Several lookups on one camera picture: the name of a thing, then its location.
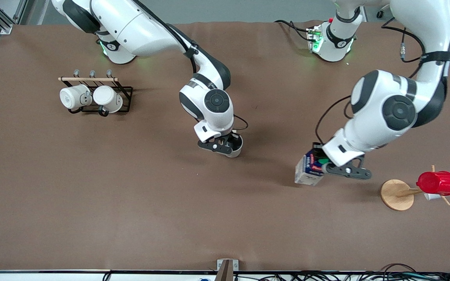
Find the white mug with grey inside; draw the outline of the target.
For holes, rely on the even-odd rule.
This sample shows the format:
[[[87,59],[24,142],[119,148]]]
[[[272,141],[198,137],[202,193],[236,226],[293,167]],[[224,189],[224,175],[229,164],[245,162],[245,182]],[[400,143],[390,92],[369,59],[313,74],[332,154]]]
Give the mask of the white mug with grey inside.
[[[228,135],[222,136],[222,137],[228,137],[228,141],[229,141],[229,135],[239,135],[239,133],[229,133]],[[232,145],[231,147],[233,149],[233,152],[231,155],[225,155],[229,158],[236,158],[237,156],[239,156],[239,154],[241,153],[242,147],[243,147],[243,138],[242,138],[242,145]]]

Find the blue white milk carton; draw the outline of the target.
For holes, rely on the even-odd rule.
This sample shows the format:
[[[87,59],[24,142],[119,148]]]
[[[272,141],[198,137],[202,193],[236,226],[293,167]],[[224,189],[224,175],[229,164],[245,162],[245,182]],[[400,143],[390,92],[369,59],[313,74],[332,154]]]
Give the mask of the blue white milk carton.
[[[323,152],[314,152],[313,148],[299,160],[295,167],[295,183],[315,186],[323,178],[324,172],[320,160]]]

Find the red ribbed cup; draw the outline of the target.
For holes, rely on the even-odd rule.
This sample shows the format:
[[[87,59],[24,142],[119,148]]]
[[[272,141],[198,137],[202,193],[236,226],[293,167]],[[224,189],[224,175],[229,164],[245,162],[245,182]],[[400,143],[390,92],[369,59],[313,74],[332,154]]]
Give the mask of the red ribbed cup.
[[[416,182],[416,186],[427,194],[450,196],[450,172],[427,171],[422,173]]]

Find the wooden mug tree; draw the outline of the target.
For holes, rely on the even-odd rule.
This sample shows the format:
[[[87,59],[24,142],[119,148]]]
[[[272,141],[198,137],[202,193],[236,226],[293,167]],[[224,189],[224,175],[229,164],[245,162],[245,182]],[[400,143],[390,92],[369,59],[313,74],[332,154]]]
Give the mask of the wooden mug tree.
[[[431,165],[430,171],[437,171],[434,164]],[[424,195],[425,192],[418,186],[411,187],[406,182],[398,179],[392,179],[384,182],[380,187],[380,197],[382,202],[390,209],[395,211],[405,211],[414,204],[415,196]],[[442,199],[448,206],[450,202],[449,196],[442,196]]]

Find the base connector panel green light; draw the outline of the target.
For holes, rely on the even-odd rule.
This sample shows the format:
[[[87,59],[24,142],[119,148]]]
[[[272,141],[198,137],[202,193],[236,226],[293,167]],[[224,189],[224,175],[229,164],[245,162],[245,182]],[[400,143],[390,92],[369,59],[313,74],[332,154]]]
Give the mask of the base connector panel green light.
[[[314,27],[306,28],[310,53],[318,53],[320,51],[321,45],[323,44],[324,38],[321,27],[322,25],[317,25]]]

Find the brown table cover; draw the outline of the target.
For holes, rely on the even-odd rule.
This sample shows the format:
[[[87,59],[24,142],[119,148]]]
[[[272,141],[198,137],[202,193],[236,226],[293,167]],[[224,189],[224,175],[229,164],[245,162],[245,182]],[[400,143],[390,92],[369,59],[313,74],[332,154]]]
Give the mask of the brown table cover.
[[[380,186],[450,171],[450,71],[443,111],[366,154],[371,180],[294,182],[323,112],[374,69],[409,75],[401,35],[360,26],[342,62],[326,63],[278,23],[178,25],[232,73],[249,122],[237,158],[200,149],[179,91],[179,51],[116,65],[70,25],[16,26],[0,38],[0,270],[379,270],[450,272],[450,206],[418,196],[397,212]],[[70,114],[59,98],[78,69],[133,87],[128,113]]]

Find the plain white mug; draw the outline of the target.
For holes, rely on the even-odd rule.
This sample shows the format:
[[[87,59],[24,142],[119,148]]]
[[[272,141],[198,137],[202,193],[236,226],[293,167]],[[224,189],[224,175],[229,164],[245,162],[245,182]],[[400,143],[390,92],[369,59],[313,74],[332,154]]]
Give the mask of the plain white mug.
[[[123,98],[112,88],[102,85],[93,91],[93,101],[99,106],[98,113],[107,117],[123,107]]]

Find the white mug with printed face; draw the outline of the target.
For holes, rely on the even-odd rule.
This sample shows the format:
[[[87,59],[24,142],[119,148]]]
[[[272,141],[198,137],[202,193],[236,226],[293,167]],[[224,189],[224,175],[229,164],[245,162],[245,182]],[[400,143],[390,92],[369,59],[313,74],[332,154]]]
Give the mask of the white mug with printed face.
[[[93,97],[90,89],[85,85],[62,88],[59,92],[61,103],[69,110],[92,104]]]

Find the metal bracket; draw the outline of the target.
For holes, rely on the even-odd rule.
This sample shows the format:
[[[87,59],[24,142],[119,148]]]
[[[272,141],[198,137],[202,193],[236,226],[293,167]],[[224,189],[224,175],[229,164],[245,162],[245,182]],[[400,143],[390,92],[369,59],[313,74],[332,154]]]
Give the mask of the metal bracket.
[[[238,259],[223,258],[223,259],[216,260],[217,271],[220,270],[220,268],[222,267],[223,264],[226,264],[226,265],[228,264],[228,266],[232,268],[233,272],[240,271],[240,269],[239,269],[240,262]]]

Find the wooden post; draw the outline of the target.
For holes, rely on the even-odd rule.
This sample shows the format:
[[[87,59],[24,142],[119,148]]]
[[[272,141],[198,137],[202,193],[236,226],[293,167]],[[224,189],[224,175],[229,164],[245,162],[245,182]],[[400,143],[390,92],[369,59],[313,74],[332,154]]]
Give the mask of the wooden post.
[[[223,264],[220,270],[216,273],[214,281],[234,281],[234,272],[228,264]]]

